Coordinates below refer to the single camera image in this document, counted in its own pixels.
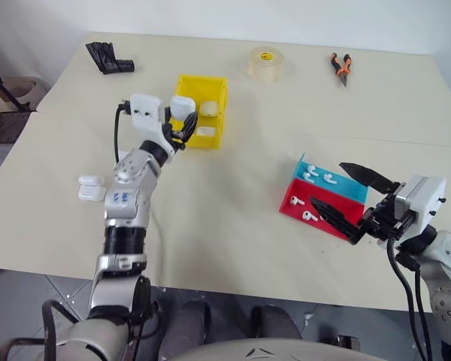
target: red tray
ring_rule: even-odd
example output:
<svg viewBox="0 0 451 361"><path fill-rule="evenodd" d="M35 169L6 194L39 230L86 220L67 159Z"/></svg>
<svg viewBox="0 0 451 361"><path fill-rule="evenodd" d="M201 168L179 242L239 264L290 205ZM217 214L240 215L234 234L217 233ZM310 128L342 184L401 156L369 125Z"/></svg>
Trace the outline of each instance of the red tray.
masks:
<svg viewBox="0 0 451 361"><path fill-rule="evenodd" d="M291 205L291 197L296 196L300 200L305 202L305 205ZM338 209L341 213L344 214L344 217L353 224L357 224L358 220L362 217L364 213L364 205L358 202L353 201L352 199L348 199L346 197L340 196L336 193L330 192L323 188L314 186L308 182L300 180L298 178L294 178L289 185L289 188L284 196L283 202L280 205L279 211L281 213L287 214L288 216L295 218L296 220L301 221L302 223L306 223L309 226L316 227L321 229L324 232L330 233L339 237L341 239L347 240L347 237L342 233L337 231L333 226L321 220L319 216L319 212L312 206L310 203L309 197L312 196L321 201L324 201L334 208ZM303 220L302 214L305 211L309 211L314 216L316 216L319 220Z"/></svg>

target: table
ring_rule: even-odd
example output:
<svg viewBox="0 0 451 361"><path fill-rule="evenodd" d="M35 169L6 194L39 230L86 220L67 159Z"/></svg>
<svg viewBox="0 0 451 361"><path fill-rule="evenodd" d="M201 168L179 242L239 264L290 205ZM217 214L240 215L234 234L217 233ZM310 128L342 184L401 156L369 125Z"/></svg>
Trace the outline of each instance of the table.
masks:
<svg viewBox="0 0 451 361"><path fill-rule="evenodd" d="M337 172L345 161L396 181L447 177L448 202L434 226L451 231L451 93L431 57L335 49L354 61L344 89L327 47L274 44L286 58L284 75L260 84L241 71L257 43L103 33L90 41L112 41L137 70L104 76L80 47L39 104L0 169L1 268L91 278L103 204L78 200L77 177L102 174L110 184L117 103L133 92L168 100L179 73L218 75L229 79L222 149L178 154L153 195L146 240L153 284L407 308L374 240L353 247L278 208L306 151L307 161ZM120 147L137 146L123 117ZM380 199L371 191L368 204Z"/></svg>

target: black glove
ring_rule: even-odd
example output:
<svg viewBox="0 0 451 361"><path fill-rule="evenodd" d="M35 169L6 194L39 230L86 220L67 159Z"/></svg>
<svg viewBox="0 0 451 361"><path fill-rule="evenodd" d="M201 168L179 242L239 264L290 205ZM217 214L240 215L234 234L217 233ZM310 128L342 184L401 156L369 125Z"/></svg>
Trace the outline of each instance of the black glove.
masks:
<svg viewBox="0 0 451 361"><path fill-rule="evenodd" d="M104 74L126 73L135 70L134 62L131 60L115 59L114 46L112 43L98 43L97 41L85 44L98 69Z"/></svg>

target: blue tray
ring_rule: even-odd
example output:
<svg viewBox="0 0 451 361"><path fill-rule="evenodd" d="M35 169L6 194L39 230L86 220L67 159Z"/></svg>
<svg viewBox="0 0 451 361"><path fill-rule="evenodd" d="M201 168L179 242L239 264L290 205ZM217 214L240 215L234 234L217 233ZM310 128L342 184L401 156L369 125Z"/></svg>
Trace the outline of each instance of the blue tray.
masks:
<svg viewBox="0 0 451 361"><path fill-rule="evenodd" d="M294 177L307 182L302 175L303 173L307 172L307 167L310 165L310 163L306 163L303 159L304 154L302 155L301 160L299 160L298 162L298 166L294 172ZM334 173L333 171L328 171L326 169L318 167L317 165L314 166L316 166L316 169L314 171L316 173L319 173L319 176L317 177L314 177L313 175L310 177L310 179L314 181L314 186L321 187L333 193L337 193L361 204L366 203L366 197L368 196L367 187L356 182L355 180ZM332 180L337 181L337 184L330 184L324 181L324 174L332 174Z"/></svg>

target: white wall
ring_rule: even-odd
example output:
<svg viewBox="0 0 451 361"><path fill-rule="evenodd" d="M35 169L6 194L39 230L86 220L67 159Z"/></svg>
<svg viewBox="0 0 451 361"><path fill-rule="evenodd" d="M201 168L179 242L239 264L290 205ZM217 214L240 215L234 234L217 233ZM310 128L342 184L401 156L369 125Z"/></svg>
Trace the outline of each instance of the white wall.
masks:
<svg viewBox="0 0 451 361"><path fill-rule="evenodd" d="M53 84L91 30L428 53L451 89L451 0L0 0L0 72Z"/></svg>

